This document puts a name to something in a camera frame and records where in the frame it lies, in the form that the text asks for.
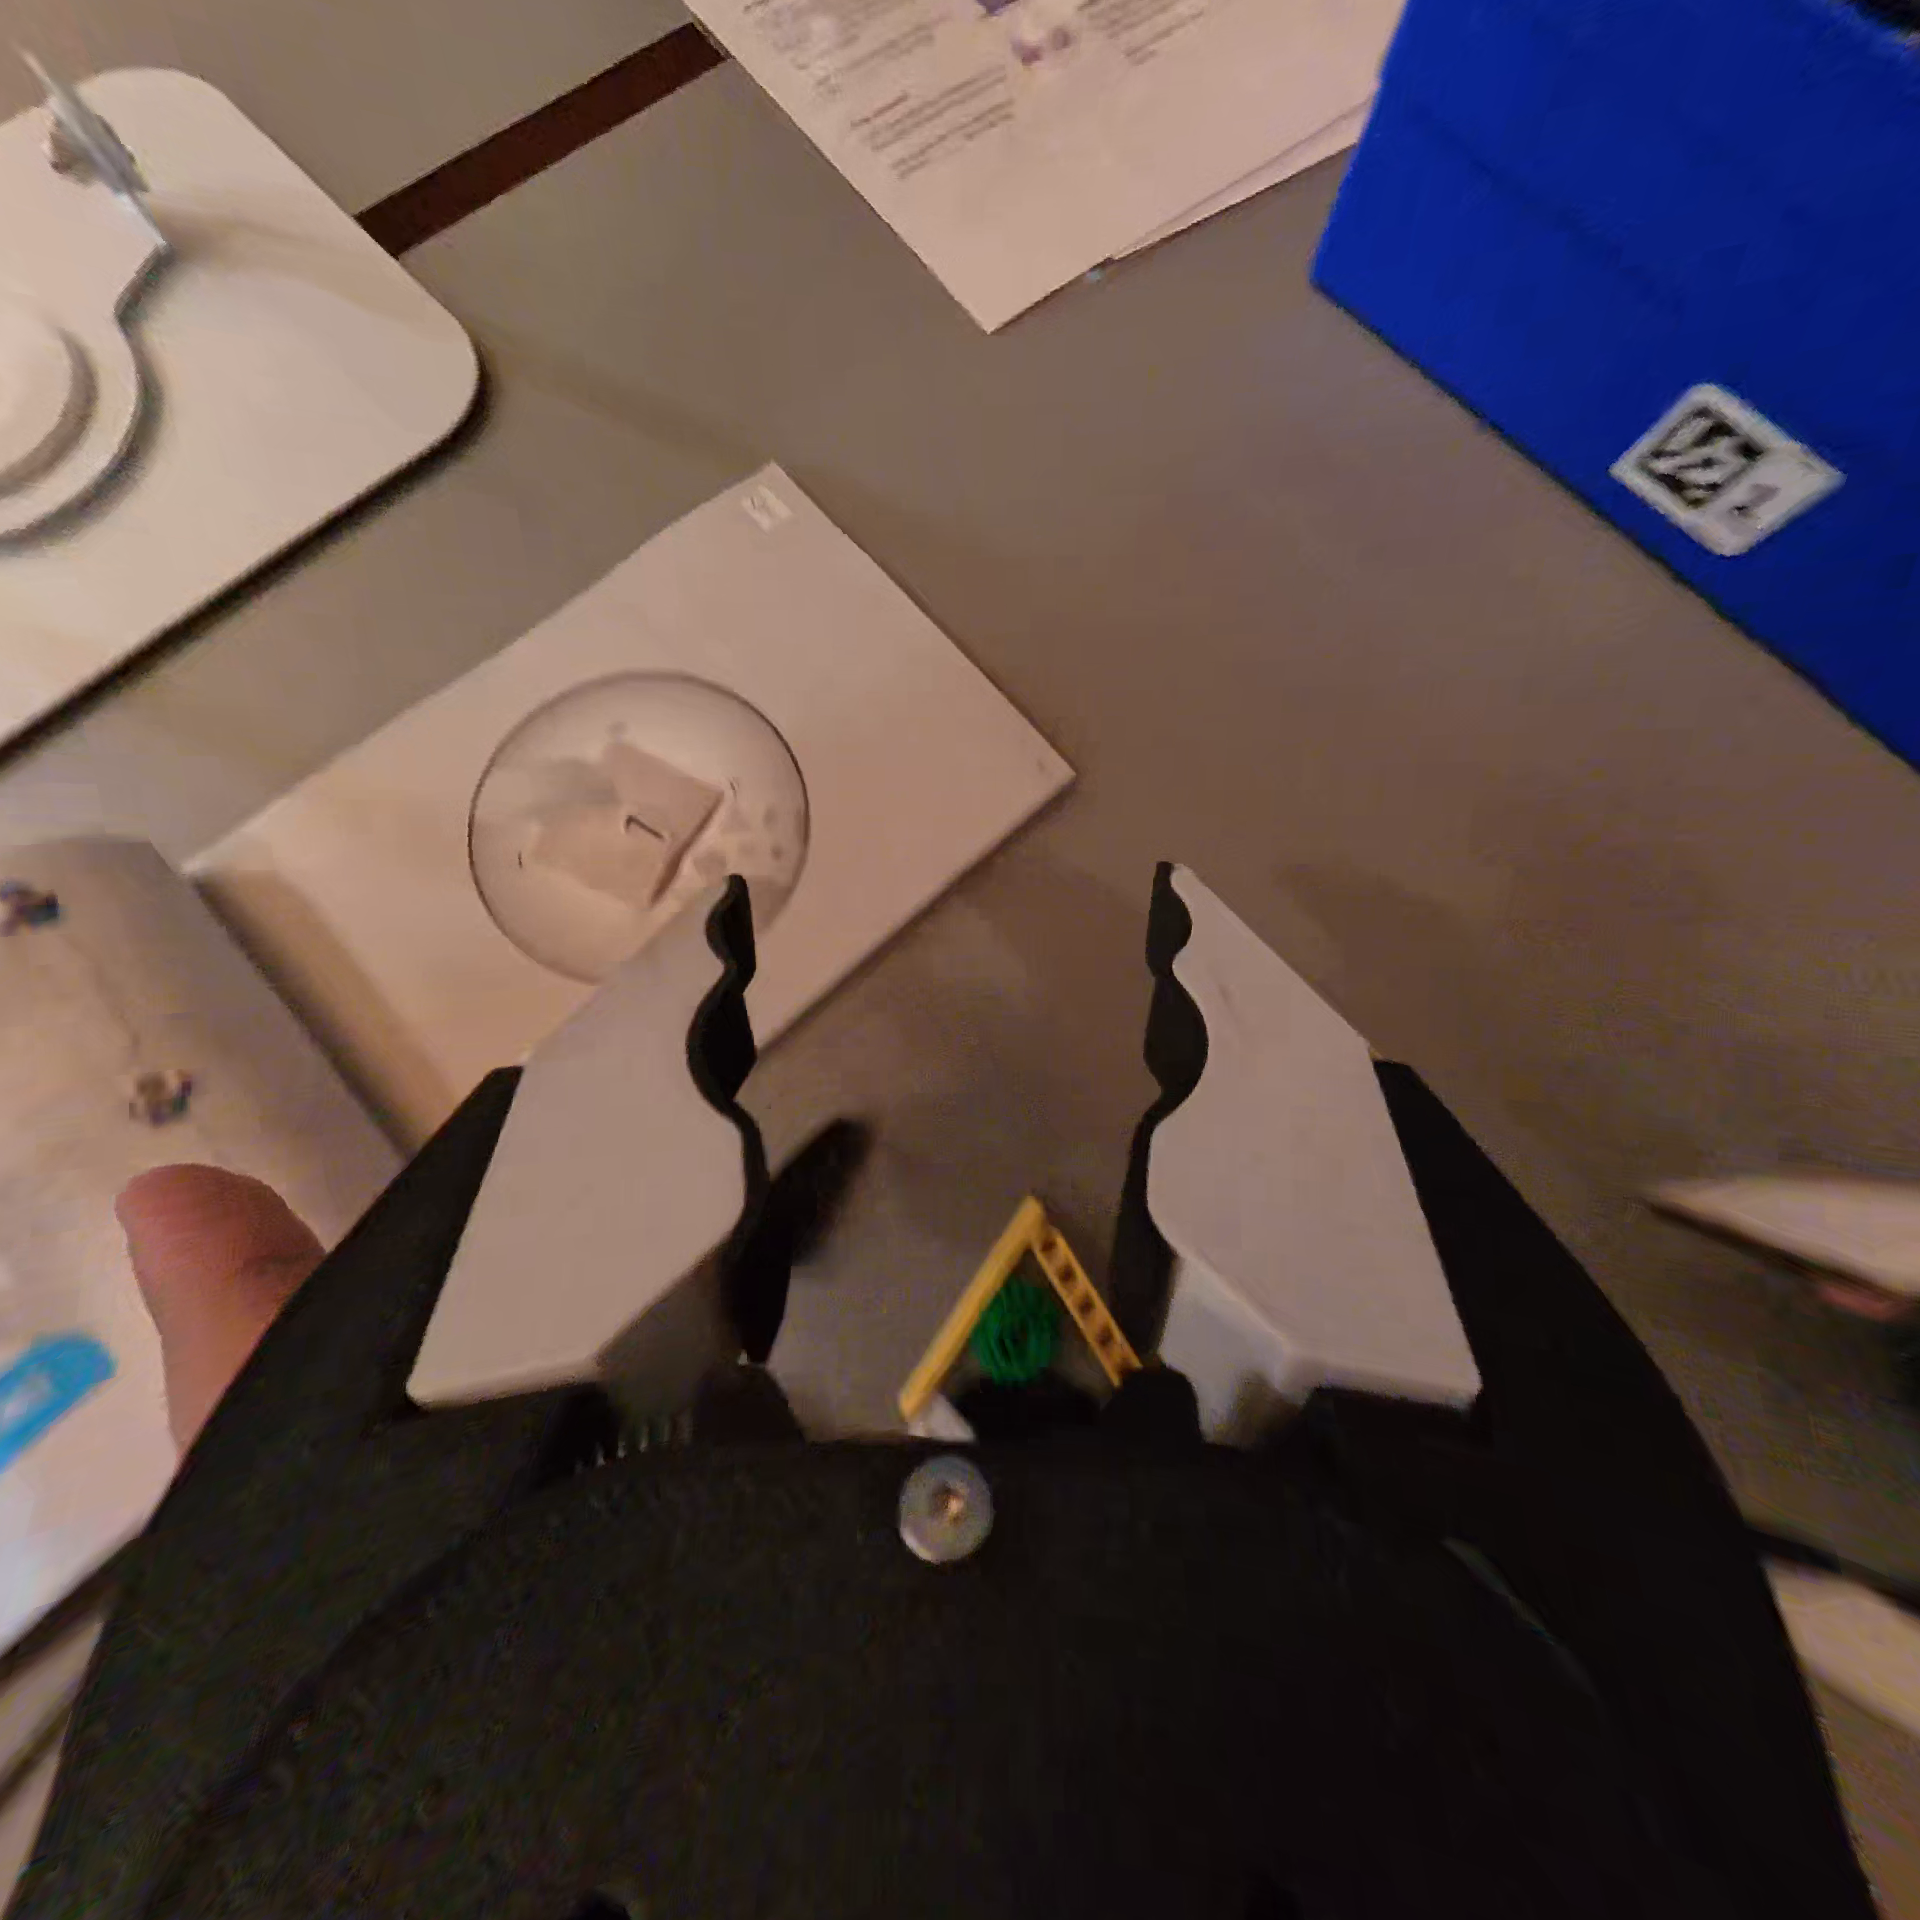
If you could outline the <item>blue box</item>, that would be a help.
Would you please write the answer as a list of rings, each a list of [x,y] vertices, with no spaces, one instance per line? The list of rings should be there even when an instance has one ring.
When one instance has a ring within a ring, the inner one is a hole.
[[[1913,5],[1403,5],[1314,281],[1913,767]]]

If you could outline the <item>person's left hand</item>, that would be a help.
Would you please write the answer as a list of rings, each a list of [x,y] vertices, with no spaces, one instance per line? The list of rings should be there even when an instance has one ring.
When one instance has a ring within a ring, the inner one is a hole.
[[[134,1285],[163,1343],[168,1422],[195,1444],[320,1242],[260,1182],[212,1163],[142,1166],[117,1196]]]

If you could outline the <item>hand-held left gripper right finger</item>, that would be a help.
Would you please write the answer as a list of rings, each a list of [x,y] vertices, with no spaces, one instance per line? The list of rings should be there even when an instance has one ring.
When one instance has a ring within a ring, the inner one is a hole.
[[[1194,1395],[1267,1440],[1314,1393],[1468,1413],[1479,1368],[1366,1042],[1186,865],[1144,908],[1144,1072],[1107,1304]]]

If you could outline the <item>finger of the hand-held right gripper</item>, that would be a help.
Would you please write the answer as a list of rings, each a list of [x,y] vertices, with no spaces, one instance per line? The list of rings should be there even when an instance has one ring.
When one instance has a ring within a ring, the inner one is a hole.
[[[1646,1205],[1785,1260],[1819,1285],[1920,1295],[1920,1186],[1874,1176],[1700,1176],[1646,1186]]]

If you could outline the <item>lego instruction booklet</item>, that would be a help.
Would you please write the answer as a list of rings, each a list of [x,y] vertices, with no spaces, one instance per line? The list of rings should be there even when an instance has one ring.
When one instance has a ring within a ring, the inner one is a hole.
[[[201,890],[142,841],[7,850],[0,1640],[50,1620],[172,1479],[163,1343],[117,1192],[158,1163],[270,1186],[326,1249],[395,1146]]]

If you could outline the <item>white rounded board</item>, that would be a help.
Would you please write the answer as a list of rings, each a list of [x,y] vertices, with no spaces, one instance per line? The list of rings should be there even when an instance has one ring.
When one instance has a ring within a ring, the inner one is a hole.
[[[469,327],[220,88],[72,83],[134,152],[142,227],[0,136],[0,741],[440,448],[478,395]]]

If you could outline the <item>white envelope with round window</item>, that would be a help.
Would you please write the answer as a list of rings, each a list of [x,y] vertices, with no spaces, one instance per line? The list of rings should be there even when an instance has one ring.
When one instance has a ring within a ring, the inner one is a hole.
[[[186,872],[401,1138],[750,886],[779,1042],[1075,767],[779,465],[212,841]]]

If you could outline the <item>yellow lego frame piece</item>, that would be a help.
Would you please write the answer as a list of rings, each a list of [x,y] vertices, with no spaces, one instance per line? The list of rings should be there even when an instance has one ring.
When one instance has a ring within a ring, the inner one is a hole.
[[[996,1295],[1000,1278],[1038,1278],[1058,1295],[1058,1361],[1048,1381],[1060,1381],[1089,1395],[1114,1395],[1125,1381],[1134,1381],[1144,1361],[1134,1343],[1116,1332],[1116,1312],[1094,1290],[1089,1266],[1070,1249],[1060,1224],[1048,1211],[1038,1196],[1026,1196],[980,1266],[953,1295],[939,1332],[895,1385],[895,1413],[907,1432],[922,1432],[934,1413],[959,1413],[959,1395],[968,1385],[991,1385],[972,1359],[968,1333],[980,1305]]]

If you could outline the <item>printed paper sheet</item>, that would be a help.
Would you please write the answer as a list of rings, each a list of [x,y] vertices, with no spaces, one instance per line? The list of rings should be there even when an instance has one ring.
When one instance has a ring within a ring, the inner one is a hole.
[[[996,331],[1359,138],[1394,0],[687,0]]]

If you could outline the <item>green lego piece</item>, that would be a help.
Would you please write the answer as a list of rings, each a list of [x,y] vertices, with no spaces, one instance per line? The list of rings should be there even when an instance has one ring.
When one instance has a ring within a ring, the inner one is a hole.
[[[1000,1278],[980,1305],[968,1359],[991,1385],[1036,1385],[1058,1361],[1058,1295],[1038,1278]]]

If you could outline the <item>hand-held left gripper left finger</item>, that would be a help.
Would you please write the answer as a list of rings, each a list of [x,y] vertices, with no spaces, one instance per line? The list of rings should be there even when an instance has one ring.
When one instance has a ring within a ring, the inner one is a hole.
[[[601,1385],[680,1413],[741,1359],[721,1253],[770,1192],[750,886],[670,916],[525,1063],[407,1393],[430,1408]]]

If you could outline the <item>white bracket piece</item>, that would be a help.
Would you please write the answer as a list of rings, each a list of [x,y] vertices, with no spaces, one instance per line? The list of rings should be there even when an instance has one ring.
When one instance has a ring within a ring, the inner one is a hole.
[[[122,136],[38,55],[24,51],[24,64],[42,88],[50,136],[42,156],[58,179],[99,183],[149,237],[158,256],[172,256],[172,237],[163,236],[149,209],[149,179],[138,173]]]

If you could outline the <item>black lego piece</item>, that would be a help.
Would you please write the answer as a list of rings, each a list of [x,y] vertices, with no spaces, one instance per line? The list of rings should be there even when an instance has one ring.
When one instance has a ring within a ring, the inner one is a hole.
[[[816,1260],[829,1232],[838,1224],[850,1186],[872,1151],[870,1117],[829,1117],[811,1131],[770,1186],[770,1232],[784,1263]]]

